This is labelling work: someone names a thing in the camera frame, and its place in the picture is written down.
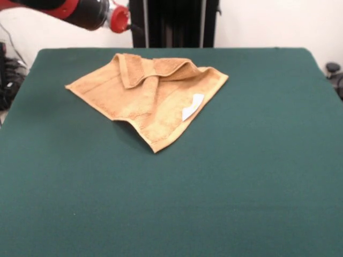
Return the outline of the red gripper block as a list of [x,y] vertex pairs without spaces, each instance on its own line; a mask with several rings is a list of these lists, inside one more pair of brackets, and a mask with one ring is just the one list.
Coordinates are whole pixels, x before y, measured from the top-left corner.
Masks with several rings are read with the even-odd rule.
[[130,12],[126,6],[117,5],[109,16],[109,28],[114,33],[125,31],[142,32],[142,29],[135,24],[129,24]]

